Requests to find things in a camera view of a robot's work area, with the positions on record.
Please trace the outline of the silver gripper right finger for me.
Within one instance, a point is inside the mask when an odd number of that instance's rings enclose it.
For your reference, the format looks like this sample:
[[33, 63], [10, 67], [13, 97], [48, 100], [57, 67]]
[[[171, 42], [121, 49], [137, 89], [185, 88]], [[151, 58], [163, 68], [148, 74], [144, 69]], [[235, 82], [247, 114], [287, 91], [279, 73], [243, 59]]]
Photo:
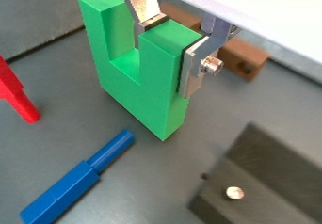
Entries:
[[204, 75], [215, 75], [223, 68], [216, 57], [219, 49], [236, 32], [238, 27], [215, 15], [206, 13], [202, 19], [204, 35], [183, 52], [179, 93], [188, 98], [202, 86]]

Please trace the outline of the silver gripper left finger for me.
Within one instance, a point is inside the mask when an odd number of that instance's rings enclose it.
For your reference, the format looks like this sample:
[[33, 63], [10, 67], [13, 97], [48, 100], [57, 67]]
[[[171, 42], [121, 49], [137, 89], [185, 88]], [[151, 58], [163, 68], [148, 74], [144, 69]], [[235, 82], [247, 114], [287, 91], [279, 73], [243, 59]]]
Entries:
[[161, 13], [159, 0], [124, 0], [133, 18], [135, 46], [139, 46], [139, 35], [163, 24], [168, 16]]

